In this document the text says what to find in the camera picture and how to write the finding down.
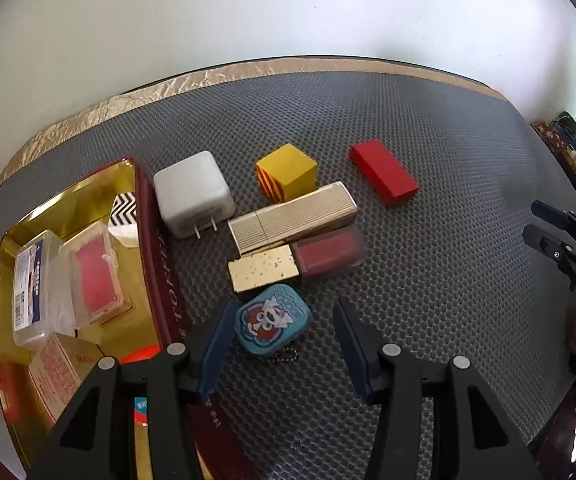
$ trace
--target white label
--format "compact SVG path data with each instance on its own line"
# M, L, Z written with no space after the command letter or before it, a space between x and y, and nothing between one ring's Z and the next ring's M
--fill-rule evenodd
M14 264L14 330L21 330L40 319L39 285L43 240L18 254Z

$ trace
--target red rectangular block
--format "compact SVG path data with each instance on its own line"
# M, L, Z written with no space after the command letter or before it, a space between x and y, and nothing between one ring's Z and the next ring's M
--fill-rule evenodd
M369 140L350 147L350 160L370 182L386 207L407 202L419 190L409 174L380 140Z

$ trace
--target small blue tin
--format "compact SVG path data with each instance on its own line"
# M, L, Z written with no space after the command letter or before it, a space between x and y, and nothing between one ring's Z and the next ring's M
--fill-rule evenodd
M250 354L265 357L306 329L310 309L288 285L272 285L237 311L235 332Z

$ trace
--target barcode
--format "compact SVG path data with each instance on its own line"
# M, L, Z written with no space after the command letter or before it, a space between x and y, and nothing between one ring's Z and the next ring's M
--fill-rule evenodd
M25 291L21 294L17 294L14 297L14 327L17 328L23 323L23 317L21 314L21 307L25 300Z

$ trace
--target white power adapter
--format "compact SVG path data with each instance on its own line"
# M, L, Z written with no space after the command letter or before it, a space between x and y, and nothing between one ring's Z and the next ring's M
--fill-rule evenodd
M154 177L161 218L177 238L196 236L235 213L226 179L210 152L168 166Z

